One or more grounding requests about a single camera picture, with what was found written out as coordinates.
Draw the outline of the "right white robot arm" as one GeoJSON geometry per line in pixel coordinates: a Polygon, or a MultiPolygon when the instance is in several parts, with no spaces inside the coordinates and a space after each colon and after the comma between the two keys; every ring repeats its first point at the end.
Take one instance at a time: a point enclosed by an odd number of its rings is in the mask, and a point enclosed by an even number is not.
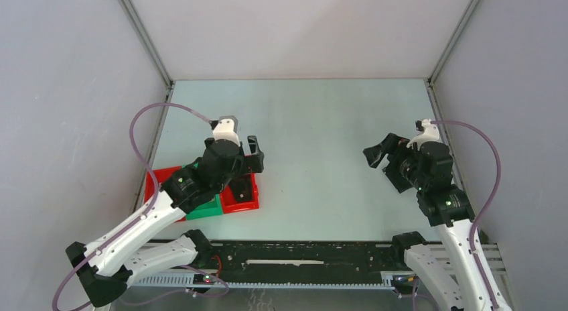
{"type": "Polygon", "coordinates": [[[473,230],[475,214],[463,190],[453,183],[453,157],[436,138],[407,139],[389,133],[379,144],[364,149],[371,168],[383,159],[382,169],[395,189],[416,190],[420,211],[437,232],[455,272],[450,277],[429,256],[424,240],[405,233],[393,238],[390,262],[412,269],[431,292],[441,310],[511,310],[500,292],[473,230]]]}

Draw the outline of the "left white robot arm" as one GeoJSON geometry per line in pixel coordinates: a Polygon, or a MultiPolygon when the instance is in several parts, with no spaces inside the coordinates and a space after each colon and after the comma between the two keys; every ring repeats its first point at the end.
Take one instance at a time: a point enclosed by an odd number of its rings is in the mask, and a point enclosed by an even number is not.
{"type": "Polygon", "coordinates": [[[144,249],[167,226],[213,200],[232,180],[264,169],[264,153],[257,137],[247,138],[250,154],[228,139],[205,140],[201,157],[171,174],[134,214],[100,239],[74,242],[66,254],[90,304],[101,307],[118,300],[137,280],[182,265],[204,268],[211,262],[212,245],[200,230],[144,249]]]}

